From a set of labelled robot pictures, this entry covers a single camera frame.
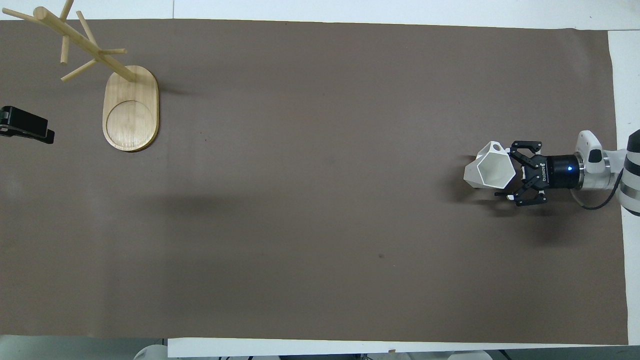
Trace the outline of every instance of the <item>oval wooden base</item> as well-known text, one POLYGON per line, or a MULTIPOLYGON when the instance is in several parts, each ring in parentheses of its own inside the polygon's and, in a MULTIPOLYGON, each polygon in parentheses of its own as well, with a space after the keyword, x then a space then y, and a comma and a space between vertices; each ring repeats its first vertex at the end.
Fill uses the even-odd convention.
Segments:
POLYGON ((156 78, 140 66, 127 66, 136 74, 127 81, 113 73, 107 81, 102 107, 102 132, 118 150, 140 151, 155 139, 160 125, 156 78))

